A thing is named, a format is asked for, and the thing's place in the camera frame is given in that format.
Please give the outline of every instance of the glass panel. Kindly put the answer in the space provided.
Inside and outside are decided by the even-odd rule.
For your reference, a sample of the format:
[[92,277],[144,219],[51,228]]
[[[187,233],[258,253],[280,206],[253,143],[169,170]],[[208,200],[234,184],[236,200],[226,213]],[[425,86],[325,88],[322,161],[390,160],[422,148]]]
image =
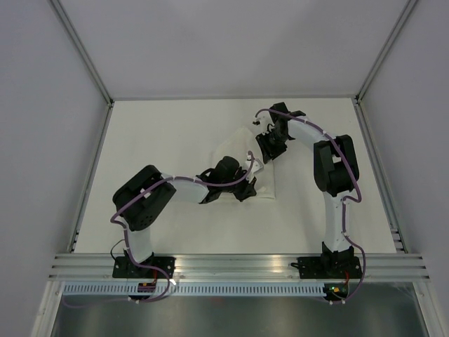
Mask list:
[[[70,304],[101,296],[68,296]],[[156,303],[60,307],[55,337],[428,336],[410,285],[364,284],[346,305],[313,298],[172,296]]]

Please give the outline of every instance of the black mounting plate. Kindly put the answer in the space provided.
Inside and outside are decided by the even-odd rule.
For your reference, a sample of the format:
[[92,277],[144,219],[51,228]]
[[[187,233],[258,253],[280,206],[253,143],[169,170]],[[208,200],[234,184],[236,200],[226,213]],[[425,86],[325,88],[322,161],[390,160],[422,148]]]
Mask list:
[[[170,278],[173,278],[173,273],[175,272],[175,260],[176,259],[172,256],[155,256],[152,258],[151,265],[161,268]],[[157,272],[157,277],[162,279],[165,278],[161,272]],[[112,278],[153,279],[154,270],[136,267],[127,256],[119,256],[116,258],[116,262],[114,264]]]
[[307,256],[297,259],[300,279],[346,279],[346,272],[350,279],[360,279],[362,269],[360,260],[354,256],[344,265],[326,270],[321,262],[320,256]]

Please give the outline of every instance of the metal frame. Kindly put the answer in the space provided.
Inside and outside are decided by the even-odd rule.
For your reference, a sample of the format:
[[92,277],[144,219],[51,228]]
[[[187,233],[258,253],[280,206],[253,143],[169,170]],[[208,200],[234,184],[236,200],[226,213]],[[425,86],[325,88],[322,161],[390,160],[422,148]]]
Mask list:
[[[338,279],[300,279],[290,266],[296,258],[319,254],[180,254],[173,278],[179,282],[294,282],[339,283]],[[367,254],[365,282],[428,282],[429,274],[420,254]],[[58,254],[49,281],[119,282],[112,279],[114,261],[109,254]],[[148,282],[148,279],[133,279]]]
[[[382,66],[394,42],[397,40],[403,26],[410,17],[418,0],[408,0],[405,4],[398,20],[385,41],[382,50],[379,52],[373,66],[367,75],[363,85],[354,96],[353,104],[358,122],[361,128],[363,139],[366,144],[370,162],[373,167],[377,186],[379,187],[384,209],[387,213],[392,236],[395,241],[396,254],[368,254],[366,282],[412,282],[417,294],[425,323],[430,336],[447,336],[447,329],[441,311],[439,310],[436,296],[433,293],[429,274],[424,264],[424,260],[419,254],[407,253],[403,245],[402,234],[400,232],[398,216],[395,211],[394,201],[391,197],[389,185],[382,168],[382,163],[378,156],[375,142],[370,131],[366,114],[363,111],[361,103],[364,95],[375,78],[378,69]],[[114,100],[111,98],[108,90],[101,80],[98,71],[95,68],[86,48],[82,44],[79,35],[69,19],[68,14],[63,8],[60,0],[48,0],[52,9],[74,44],[75,49],[83,60],[86,69],[91,75],[95,85],[101,92],[103,98],[108,104],[108,111],[105,114],[104,125],[98,136],[98,145],[92,158],[91,167],[86,178],[84,193],[82,194],[77,208],[77,217],[74,220],[74,234],[72,235],[69,250],[73,251],[76,243],[79,226],[83,218],[84,210],[88,200],[88,194],[93,182],[98,160],[105,140],[105,134],[112,113]],[[266,284],[267,286],[276,284],[281,288],[285,286],[311,286],[320,282],[320,284],[338,282],[338,280],[302,280],[296,269],[290,267],[291,262],[300,256],[313,256],[314,254],[288,254],[288,255],[175,255],[175,274],[174,279],[178,284],[209,284],[215,287],[218,284]],[[135,284],[139,280],[120,280],[112,279],[113,260],[108,254],[80,254],[63,253],[58,254],[53,261],[51,271],[48,276],[48,285],[42,300],[41,307],[33,328],[33,336],[49,336],[53,327],[56,312],[60,302],[61,294],[64,290],[68,291],[67,286],[76,286],[82,284],[101,284],[101,285],[124,285]],[[77,291],[84,294],[92,294],[92,288],[77,287]],[[190,295],[198,296],[198,293],[192,293],[186,290]]]

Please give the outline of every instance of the metal edge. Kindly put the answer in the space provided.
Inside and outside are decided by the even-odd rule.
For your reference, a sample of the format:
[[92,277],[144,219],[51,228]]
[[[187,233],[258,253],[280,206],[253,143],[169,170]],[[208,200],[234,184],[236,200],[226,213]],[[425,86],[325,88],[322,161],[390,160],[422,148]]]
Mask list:
[[382,49],[380,50],[379,54],[377,55],[373,66],[371,67],[368,75],[366,76],[365,80],[363,81],[363,84],[358,91],[357,98],[358,100],[362,100],[365,96],[366,92],[370,88],[371,83],[373,82],[374,77],[376,76],[377,72],[381,68],[383,62],[385,61],[386,57],[388,56],[391,47],[396,42],[399,34],[401,33],[403,27],[408,21],[408,18],[411,16],[413,10],[415,9],[417,3],[419,0],[408,0],[405,6],[403,7],[403,10],[401,11],[401,14],[399,14],[398,19],[396,20],[393,29],[390,31],[389,36],[387,37],[387,40],[385,41],[384,45],[382,46]]
[[407,253],[407,240],[404,238],[403,233],[400,228],[398,221],[398,215],[396,212],[396,207],[391,194],[391,188],[389,186],[387,176],[384,171],[384,167],[380,160],[380,156],[375,145],[373,138],[373,132],[368,123],[365,110],[363,109],[363,103],[360,103],[356,98],[352,99],[352,104],[354,106],[354,111],[356,113],[358,124],[363,136],[363,141],[370,158],[371,167],[373,168],[374,177],[376,179],[377,186],[379,188],[382,203],[384,205],[385,213],[390,224],[390,228],[398,230],[399,236],[401,237],[401,242],[404,251]]
[[31,337],[51,336],[63,289],[64,282],[47,282]]
[[436,297],[433,284],[414,282],[413,287],[429,336],[449,336],[447,321]]
[[86,180],[83,184],[82,194],[80,196],[79,202],[76,206],[75,218],[72,223],[72,235],[70,237],[67,251],[70,252],[74,248],[75,238],[78,235],[78,230],[81,227],[81,221],[84,217],[84,212],[86,210],[87,201],[89,199],[89,192],[92,187],[93,178],[95,176],[95,171],[97,170],[98,162],[100,160],[100,153],[105,142],[107,127],[109,126],[109,121],[111,119],[112,110],[114,109],[114,103],[107,106],[107,112],[105,114],[105,119],[102,123],[102,128],[98,133],[97,139],[95,140],[95,151],[93,152],[91,158],[91,164],[89,165],[88,174],[86,176]]
[[268,93],[264,95],[155,95],[147,97],[119,97],[115,101],[145,101],[145,100],[249,100],[249,99],[270,99],[270,98],[353,98],[354,93],[343,94],[282,94]]
[[[310,279],[300,279],[290,263],[298,256],[317,255],[177,255],[174,278],[184,282],[310,282]],[[419,254],[368,254],[367,264],[366,282],[429,282],[429,274]],[[108,254],[59,254],[49,279],[123,281],[112,279],[112,269],[113,261]],[[316,282],[333,283],[336,280]]]
[[86,47],[84,47],[83,42],[79,38],[79,35],[76,32],[75,27],[73,26],[73,23],[70,20],[66,10],[64,9],[64,6],[61,4],[60,0],[48,0],[48,3],[54,10],[61,25],[64,27],[65,32],[67,33],[70,41],[73,43],[73,46],[81,57],[88,73],[90,74],[92,80],[100,91],[102,97],[105,99],[108,105],[111,105],[113,103],[111,95],[109,94],[103,80],[98,74],[97,68],[93,64],[92,59],[86,50]]

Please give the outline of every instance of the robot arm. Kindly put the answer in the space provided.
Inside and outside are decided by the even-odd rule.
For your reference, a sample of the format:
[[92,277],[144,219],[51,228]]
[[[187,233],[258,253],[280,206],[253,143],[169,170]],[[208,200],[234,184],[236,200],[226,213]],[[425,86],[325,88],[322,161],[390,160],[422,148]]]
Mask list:
[[[285,103],[277,103],[268,111],[271,121],[267,122],[268,116],[266,116],[258,118],[254,123],[262,128],[256,140],[262,150],[264,163],[284,153],[287,150],[287,140],[299,140],[314,153],[314,179],[323,192],[326,205],[326,234],[322,244],[321,261],[317,268],[321,268],[328,276],[340,276],[344,271],[357,269],[358,259],[354,257],[354,247],[346,240],[347,233],[342,231],[342,228],[346,228],[347,231],[349,227],[348,204],[345,199],[347,196],[352,196],[354,185],[339,154],[328,138],[335,141],[348,161],[355,179],[358,180],[358,165],[351,137],[334,136],[329,133],[326,133],[328,136],[326,137],[325,133],[319,132],[303,121],[292,119],[292,117],[299,117],[302,120],[308,120],[301,111],[289,112]],[[265,125],[269,125],[270,122],[273,123],[273,127],[268,130]],[[302,267],[309,268],[310,273],[316,275],[316,268],[310,268],[309,265]]]
[[[208,204],[218,199],[223,192],[234,194],[243,201],[256,195],[255,174],[263,169],[260,160],[248,155],[240,163],[232,157],[224,157],[215,168],[209,168],[195,178],[177,177],[162,183],[151,194],[132,202],[121,214],[128,232],[128,245],[133,258],[138,263],[148,263],[152,258],[150,225],[156,220],[170,201],[188,201],[195,204]],[[161,180],[171,178],[152,166],[144,167],[132,177],[113,196],[117,211]]]

